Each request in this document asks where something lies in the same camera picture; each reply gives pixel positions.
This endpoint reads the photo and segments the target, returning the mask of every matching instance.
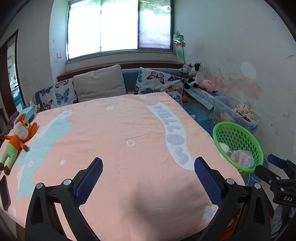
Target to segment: cup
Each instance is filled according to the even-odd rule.
[[[231,154],[231,150],[230,150],[230,147],[222,142],[219,142],[219,145],[220,147],[222,147],[223,151],[225,151],[225,153],[228,155],[228,154]]]

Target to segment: clear plastic container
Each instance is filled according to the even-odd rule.
[[[240,103],[240,101],[233,97],[216,96],[212,122],[217,124],[221,121],[230,121],[246,128],[251,133],[254,132],[260,123],[260,117],[253,111],[254,121],[248,122],[245,120],[238,113],[232,110]]]

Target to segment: window sill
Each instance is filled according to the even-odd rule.
[[[95,53],[71,59],[66,62],[67,71],[87,68],[90,66],[129,63],[138,61],[168,61],[176,62],[176,53],[172,50],[136,49]]]

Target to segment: stuffed fox toy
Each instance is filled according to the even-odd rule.
[[[24,151],[29,151],[28,147],[23,143],[29,140],[37,132],[37,123],[34,122],[32,125],[27,122],[25,119],[26,114],[20,115],[13,127],[13,136],[7,136],[3,133],[0,134],[1,139],[9,140],[6,149],[3,153],[1,162],[0,162],[0,171],[4,170],[6,175],[10,174],[11,167],[17,158],[17,154],[20,148]],[[6,159],[9,157],[7,166],[4,167]]]

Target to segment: pink blanket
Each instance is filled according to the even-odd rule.
[[[224,178],[244,184],[210,135],[166,93],[63,106],[34,121],[39,130],[26,143],[30,150],[20,153],[7,177],[8,215],[22,226],[37,183],[59,185],[95,157],[103,160],[103,173],[80,210],[102,241],[180,240],[204,229],[217,206],[194,172],[199,156]]]

